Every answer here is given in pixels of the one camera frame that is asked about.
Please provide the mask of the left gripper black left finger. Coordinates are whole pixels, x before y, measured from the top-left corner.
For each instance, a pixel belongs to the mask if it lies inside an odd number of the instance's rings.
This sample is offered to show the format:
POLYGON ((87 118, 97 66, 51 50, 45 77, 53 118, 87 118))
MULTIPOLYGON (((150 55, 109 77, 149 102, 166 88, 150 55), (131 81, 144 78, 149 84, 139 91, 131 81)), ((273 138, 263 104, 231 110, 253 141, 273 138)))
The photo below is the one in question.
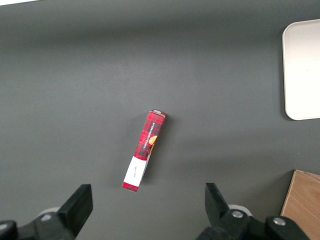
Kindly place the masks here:
POLYGON ((82 184, 60 207, 43 210, 26 225, 0 222, 2 240, 75 240, 93 211, 92 186, 82 184))

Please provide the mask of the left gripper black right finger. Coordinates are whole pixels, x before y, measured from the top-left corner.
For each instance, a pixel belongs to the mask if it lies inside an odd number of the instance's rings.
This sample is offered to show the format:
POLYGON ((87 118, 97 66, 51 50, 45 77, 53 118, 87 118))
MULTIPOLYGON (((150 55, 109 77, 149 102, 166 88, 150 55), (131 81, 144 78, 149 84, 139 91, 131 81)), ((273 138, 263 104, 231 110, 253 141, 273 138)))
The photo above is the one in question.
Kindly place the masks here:
POLYGON ((215 183, 205 184, 205 211, 210 227, 198 240, 308 240, 309 237, 292 219, 275 215, 265 222, 239 208, 231 209, 215 183))

